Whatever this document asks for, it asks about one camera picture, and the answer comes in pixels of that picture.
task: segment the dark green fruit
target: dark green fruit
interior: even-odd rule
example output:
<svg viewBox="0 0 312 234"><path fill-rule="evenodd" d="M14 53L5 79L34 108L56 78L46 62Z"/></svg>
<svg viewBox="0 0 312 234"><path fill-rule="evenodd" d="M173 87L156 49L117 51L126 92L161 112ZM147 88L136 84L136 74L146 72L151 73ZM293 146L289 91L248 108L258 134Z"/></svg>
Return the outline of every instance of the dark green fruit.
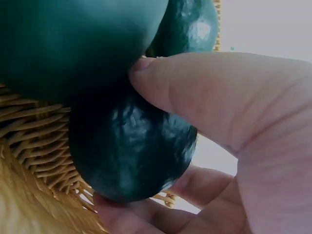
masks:
<svg viewBox="0 0 312 234"><path fill-rule="evenodd" d="M188 168L197 130L145 101L129 82L72 107L69 145L77 171L115 202L168 189Z"/></svg>
<svg viewBox="0 0 312 234"><path fill-rule="evenodd" d="M168 0L1 0L0 82L69 103L105 87L145 53Z"/></svg>
<svg viewBox="0 0 312 234"><path fill-rule="evenodd" d="M146 56L213 51L218 31L218 14L211 0L169 0Z"/></svg>

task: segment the green fruit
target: green fruit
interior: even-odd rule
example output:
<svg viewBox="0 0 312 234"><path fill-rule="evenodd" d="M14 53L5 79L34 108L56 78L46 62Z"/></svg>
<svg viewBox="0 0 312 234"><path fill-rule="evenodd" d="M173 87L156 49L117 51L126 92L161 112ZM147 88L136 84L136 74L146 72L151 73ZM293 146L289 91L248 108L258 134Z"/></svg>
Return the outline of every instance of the green fruit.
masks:
<svg viewBox="0 0 312 234"><path fill-rule="evenodd" d="M123 82L74 105L69 145L77 171L115 202L168 189L188 168L197 130L145 101Z"/></svg>
<svg viewBox="0 0 312 234"><path fill-rule="evenodd" d="M68 103L114 82L151 44L168 0L2 0L0 82Z"/></svg>
<svg viewBox="0 0 312 234"><path fill-rule="evenodd" d="M218 14L211 0L169 0L146 56L213 51L218 31Z"/></svg>

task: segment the finger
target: finger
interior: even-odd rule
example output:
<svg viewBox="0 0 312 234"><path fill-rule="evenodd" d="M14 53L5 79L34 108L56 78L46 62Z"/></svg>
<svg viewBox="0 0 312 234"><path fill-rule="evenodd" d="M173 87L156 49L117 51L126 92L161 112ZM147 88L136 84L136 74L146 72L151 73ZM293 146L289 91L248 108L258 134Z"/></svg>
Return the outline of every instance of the finger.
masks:
<svg viewBox="0 0 312 234"><path fill-rule="evenodd" d="M294 84L296 76L290 74L304 68L305 63L253 54L186 53L143 58L130 78L148 102L180 115L208 138L239 151L254 134L290 111L284 105L283 109L272 107L276 115L267 110Z"/></svg>
<svg viewBox="0 0 312 234"><path fill-rule="evenodd" d="M233 180L226 173L191 165L170 191L202 209L214 200Z"/></svg>
<svg viewBox="0 0 312 234"><path fill-rule="evenodd" d="M177 234L195 217L193 213L169 209L151 199L133 202L129 208L166 234Z"/></svg>
<svg viewBox="0 0 312 234"><path fill-rule="evenodd" d="M127 205L115 204L94 194L94 204L100 221L111 234L164 234L127 208Z"/></svg>

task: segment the fingernail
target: fingernail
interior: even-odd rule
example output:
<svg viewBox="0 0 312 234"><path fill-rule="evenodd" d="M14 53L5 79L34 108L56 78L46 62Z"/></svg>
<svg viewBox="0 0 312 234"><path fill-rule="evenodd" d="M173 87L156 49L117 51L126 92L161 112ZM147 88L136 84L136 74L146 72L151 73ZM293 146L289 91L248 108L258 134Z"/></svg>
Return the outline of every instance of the fingernail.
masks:
<svg viewBox="0 0 312 234"><path fill-rule="evenodd" d="M155 58L140 58L131 68L130 72L139 72L146 70L153 60L155 60Z"/></svg>

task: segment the avocado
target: avocado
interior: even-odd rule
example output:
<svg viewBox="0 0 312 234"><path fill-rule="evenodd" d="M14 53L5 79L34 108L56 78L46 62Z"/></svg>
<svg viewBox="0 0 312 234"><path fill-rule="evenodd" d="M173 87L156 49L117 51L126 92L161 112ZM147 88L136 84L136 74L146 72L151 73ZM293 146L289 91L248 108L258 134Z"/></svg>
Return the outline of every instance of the avocado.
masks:
<svg viewBox="0 0 312 234"><path fill-rule="evenodd" d="M168 57L187 52L212 52L218 31L218 14L211 0L169 0L146 56Z"/></svg>
<svg viewBox="0 0 312 234"><path fill-rule="evenodd" d="M82 98L70 114L69 146L77 171L115 202L168 189L188 168L196 136L194 126L149 104L130 82Z"/></svg>
<svg viewBox="0 0 312 234"><path fill-rule="evenodd" d="M168 0L0 1L0 82L26 98L71 103L144 55Z"/></svg>

